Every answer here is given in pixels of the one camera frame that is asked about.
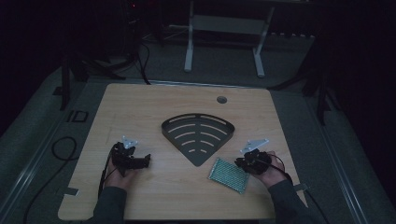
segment black sleeve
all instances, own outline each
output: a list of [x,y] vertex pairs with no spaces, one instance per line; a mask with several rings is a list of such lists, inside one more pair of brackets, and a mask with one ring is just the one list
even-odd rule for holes
[[103,189],[99,200],[93,210],[93,217],[85,224],[124,223],[123,215],[126,202],[126,191],[116,187]]
[[273,185],[268,191],[274,203],[276,224],[320,223],[318,217],[300,200],[289,180]]

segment table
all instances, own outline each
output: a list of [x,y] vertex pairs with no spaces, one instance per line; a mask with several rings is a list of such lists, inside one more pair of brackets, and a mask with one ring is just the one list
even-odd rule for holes
[[[227,103],[220,104],[219,96]],[[203,113],[226,119],[233,137],[199,167],[188,161],[162,134],[162,123],[174,116]],[[250,177],[244,194],[208,179],[216,158],[233,162],[248,140],[267,138],[261,150],[273,150],[299,183],[279,119],[267,90],[208,86],[110,84],[98,108],[59,218],[83,220],[92,216],[97,189],[111,147],[125,135],[137,140],[134,155],[151,154],[127,199],[125,219],[255,219],[274,218],[264,185]],[[305,202],[304,195],[299,196]]]
[[258,35],[260,37],[258,45],[253,48],[253,58],[256,64],[257,76],[264,77],[264,69],[262,67],[262,46],[264,44],[267,31],[274,14],[274,7],[269,8],[268,15],[265,20],[238,19],[198,15],[194,13],[194,1],[190,1],[190,17],[189,17],[189,43],[186,52],[186,62],[184,63],[184,71],[190,72],[192,68],[193,54],[193,31],[205,30],[215,32],[237,33],[245,35]]

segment slotted plastic piece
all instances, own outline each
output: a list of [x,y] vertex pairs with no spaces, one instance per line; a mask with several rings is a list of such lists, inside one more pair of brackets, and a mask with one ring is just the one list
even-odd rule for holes
[[163,122],[163,135],[195,166],[200,166],[233,136],[235,127],[207,114],[184,114]]

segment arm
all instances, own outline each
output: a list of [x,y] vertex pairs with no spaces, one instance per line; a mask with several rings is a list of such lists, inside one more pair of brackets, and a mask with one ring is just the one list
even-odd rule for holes
[[[272,165],[284,170],[282,163],[272,157]],[[254,175],[258,178],[271,194],[276,213],[276,223],[320,223],[318,218],[300,200],[293,185],[277,169],[271,166],[261,175]]]
[[105,187],[93,210],[93,217],[87,220],[86,223],[124,223],[123,215],[127,191],[131,187],[132,181],[138,171],[127,170],[125,177],[123,177],[115,169],[116,167],[110,159],[107,169],[107,172],[110,171],[110,173],[107,175]]

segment black cable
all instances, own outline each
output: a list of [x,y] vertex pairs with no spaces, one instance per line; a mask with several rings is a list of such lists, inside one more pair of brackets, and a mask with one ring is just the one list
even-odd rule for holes
[[278,156],[276,156],[276,155],[271,155],[271,154],[267,154],[268,156],[272,156],[272,157],[275,157],[275,158],[277,158],[278,160],[280,160],[280,162],[282,162],[282,165],[283,165],[283,171],[285,172],[285,169],[286,169],[286,167],[285,167],[285,163],[283,163],[283,161],[278,157]]
[[99,190],[98,190],[98,198],[99,198],[100,194],[102,193],[103,185],[105,184],[105,180],[106,180],[106,178],[107,178],[107,177],[106,177],[106,172],[107,172],[107,166],[108,166],[108,163],[109,163],[109,161],[110,161],[110,158],[111,158],[111,150],[110,150],[110,152],[108,153],[107,160],[106,160],[106,164],[105,164],[105,169],[102,171],[102,176],[100,177]]
[[105,181],[108,179],[109,176],[111,176],[111,174],[113,174],[116,170],[118,170],[119,168],[114,168],[109,174],[108,176],[106,176]]
[[[74,146],[73,146],[73,151],[72,151],[72,153],[70,153],[70,155],[69,155],[68,158],[61,158],[61,157],[59,157],[56,153],[54,153],[54,152],[55,152],[55,146],[56,146],[56,144],[59,143],[60,141],[64,140],[64,139],[72,140],[72,141],[73,141],[73,144],[74,144]],[[38,196],[39,196],[39,195],[41,194],[41,192],[44,190],[44,188],[52,181],[52,179],[53,179],[57,174],[59,174],[59,173],[62,171],[62,169],[67,165],[67,163],[69,163],[70,161],[74,161],[74,160],[77,160],[77,159],[78,159],[78,157],[72,158],[72,157],[74,156],[76,150],[77,150],[77,142],[76,142],[76,140],[75,140],[73,137],[70,137],[70,136],[62,137],[62,138],[58,139],[57,141],[55,141],[55,142],[52,144],[51,151],[52,151],[53,156],[54,156],[56,159],[58,159],[58,160],[64,161],[64,164],[61,166],[61,168],[58,169],[58,171],[57,171],[55,174],[52,175],[52,177],[43,185],[43,187],[41,187],[41,189],[38,191],[38,193],[35,195],[35,197],[29,202],[29,204],[28,204],[28,206],[27,206],[27,208],[26,208],[26,210],[25,210],[25,213],[24,213],[24,215],[23,215],[23,223],[27,223],[27,217],[28,217],[28,215],[29,215],[29,211],[30,211],[30,209],[31,209],[31,207],[32,207],[32,205],[33,205],[33,203],[35,202],[35,200],[38,198]]]
[[142,75],[143,80],[146,82],[147,85],[151,85],[151,83],[149,82],[147,76],[146,76],[146,66],[148,64],[149,61],[149,47],[147,47],[145,44],[141,44],[143,47],[145,47],[148,51],[148,56],[146,58],[146,61],[144,64],[142,64],[142,60],[140,59],[140,55],[139,53],[137,53],[137,60],[139,61],[139,65],[140,65],[140,74]]
[[270,166],[270,167],[272,167],[272,168],[278,170],[283,176],[285,176],[285,177],[291,182],[291,184],[293,184],[293,181],[291,180],[290,175],[289,175],[288,173],[286,173],[285,171],[283,171],[283,170],[277,168],[277,167],[274,166],[273,164],[268,163],[268,162],[266,162],[266,161],[261,161],[261,160],[255,160],[255,161],[262,162],[262,163],[264,163],[265,165]]

